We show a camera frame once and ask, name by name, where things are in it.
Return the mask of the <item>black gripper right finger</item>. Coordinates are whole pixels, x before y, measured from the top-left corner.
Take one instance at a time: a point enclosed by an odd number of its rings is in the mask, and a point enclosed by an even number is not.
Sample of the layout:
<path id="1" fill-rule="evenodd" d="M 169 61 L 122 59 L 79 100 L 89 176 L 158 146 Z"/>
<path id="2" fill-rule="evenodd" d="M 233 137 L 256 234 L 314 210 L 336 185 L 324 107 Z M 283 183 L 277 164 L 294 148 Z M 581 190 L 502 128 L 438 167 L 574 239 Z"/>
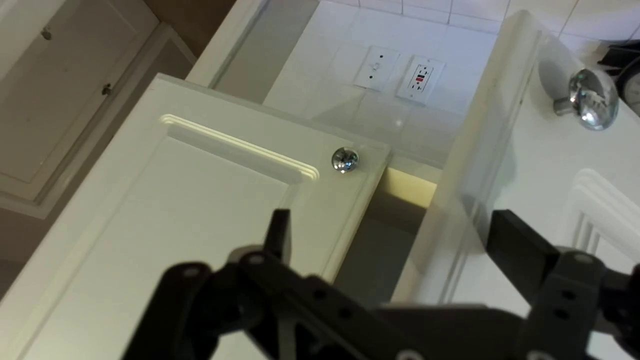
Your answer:
<path id="1" fill-rule="evenodd" d="M 640 266 L 619 272 L 588 252 L 560 249 L 513 210 L 492 212 L 484 248 L 530 303 L 516 360 L 597 360 L 595 331 L 640 355 Z"/>

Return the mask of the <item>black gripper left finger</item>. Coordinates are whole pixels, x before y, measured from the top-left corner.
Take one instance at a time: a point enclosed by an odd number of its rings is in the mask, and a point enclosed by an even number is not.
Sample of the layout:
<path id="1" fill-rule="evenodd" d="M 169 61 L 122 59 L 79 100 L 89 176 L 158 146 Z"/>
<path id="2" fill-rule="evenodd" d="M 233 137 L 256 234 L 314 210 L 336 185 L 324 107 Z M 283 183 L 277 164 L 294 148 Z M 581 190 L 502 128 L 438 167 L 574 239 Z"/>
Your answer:
<path id="1" fill-rule="evenodd" d="M 171 266 L 122 360 L 213 360 L 242 333 L 266 360 L 428 360 L 428 350 L 319 275 L 287 264 L 290 212 L 274 210 L 262 246 L 213 269 Z"/>

